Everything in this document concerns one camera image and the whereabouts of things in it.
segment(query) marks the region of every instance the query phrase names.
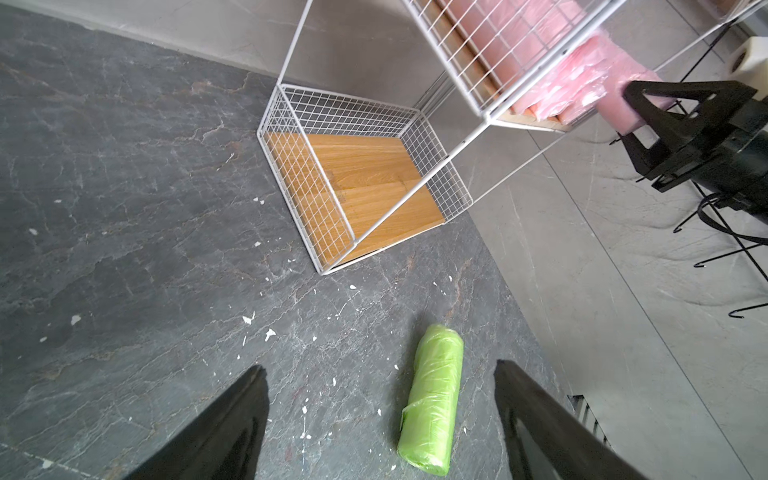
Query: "wooden board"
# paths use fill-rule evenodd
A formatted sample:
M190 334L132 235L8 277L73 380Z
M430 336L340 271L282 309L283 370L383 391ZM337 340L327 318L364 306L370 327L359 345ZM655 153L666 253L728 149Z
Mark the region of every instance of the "wooden board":
M337 234L339 218L333 199L316 181L318 172L302 161L299 134L265 135L289 192L296 202L310 239L324 265L349 247L348 238ZM307 135L323 170L339 198L356 236L366 232L421 175L398 138L349 135ZM373 231L342 263L387 247L445 222L432 195L422 187L386 222Z
M477 55L472 44L465 41L462 33L454 27L455 19L450 11L445 8L443 0L417 0L419 11L423 12L424 18L432 25L432 30L437 33L453 56L451 62L458 71L463 71L462 80L471 88L475 98L479 98L480 103L485 103L496 97L499 86L497 81L489 74L487 65ZM527 130L546 130L546 131L570 131L569 125L563 125L557 117L550 117L546 120L537 120L531 109L526 109L524 114L516 114L511 109L504 112L498 121L508 124L509 127L524 128Z

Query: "floor vent grate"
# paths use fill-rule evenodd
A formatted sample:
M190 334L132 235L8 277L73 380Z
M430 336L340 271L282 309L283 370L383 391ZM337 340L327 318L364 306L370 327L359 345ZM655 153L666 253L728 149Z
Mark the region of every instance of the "floor vent grate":
M571 396L570 399L571 402L573 402L574 410L576 410L576 419L579 423L589 430L592 435L597 437L599 441L603 442L603 445L612 450L613 448L611 447L608 438L603 433L603 429L600 427L598 420L594 417L594 413L589 404L587 404L587 400L584 399L584 396L574 395Z

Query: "wooden shelf board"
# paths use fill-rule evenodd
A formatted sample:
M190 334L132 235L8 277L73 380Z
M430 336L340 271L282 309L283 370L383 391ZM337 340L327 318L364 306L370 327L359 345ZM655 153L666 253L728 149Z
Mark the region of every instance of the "wooden shelf board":
M330 263L349 247L349 238L338 234L339 218L330 207L330 192L316 181L314 165L302 160L306 149L302 148L304 142L299 134L267 133L265 137L321 263ZM398 138L318 134L307 137L356 236L365 233L421 180ZM422 187L342 263L444 222L432 195Z

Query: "plastic wrap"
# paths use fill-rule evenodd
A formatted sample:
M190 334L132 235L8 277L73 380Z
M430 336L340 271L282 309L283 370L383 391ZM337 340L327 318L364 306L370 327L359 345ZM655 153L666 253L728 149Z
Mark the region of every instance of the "plastic wrap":
M416 348L397 453L433 475L448 474L463 359L462 338L443 325L429 326Z
M613 45L613 64L605 81L606 95L597 103L598 113L619 134L626 135L642 127L645 122L624 100L624 89L633 80L661 81L659 76L637 63L626 51ZM659 108L674 103L672 98L648 97Z
M563 125L570 125L581 115L590 111L597 102L606 95L604 78L591 83L582 89L581 95L577 101L572 101L558 115L558 120Z
M500 88L514 83L584 17L575 0L442 2L482 52Z
M607 77L611 68L611 63L606 61L608 42L604 34L595 32L520 97L512 105L512 111L522 114L530 108L543 120L563 111L571 101L579 101L585 85Z

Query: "wire grid panel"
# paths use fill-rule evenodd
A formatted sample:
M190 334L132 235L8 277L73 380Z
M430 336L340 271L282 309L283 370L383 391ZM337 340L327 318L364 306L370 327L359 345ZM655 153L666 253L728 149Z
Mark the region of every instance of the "wire grid panel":
M314 88L282 85L307 134L397 137L419 111Z
M513 93L600 0L403 0L476 114Z
M422 177L448 155L432 125L421 112L402 132L400 140ZM472 205L472 197L453 162L448 162L440 169L427 181L426 186L446 222L453 220Z
M279 87L258 134L310 255L327 271L353 244L353 232Z

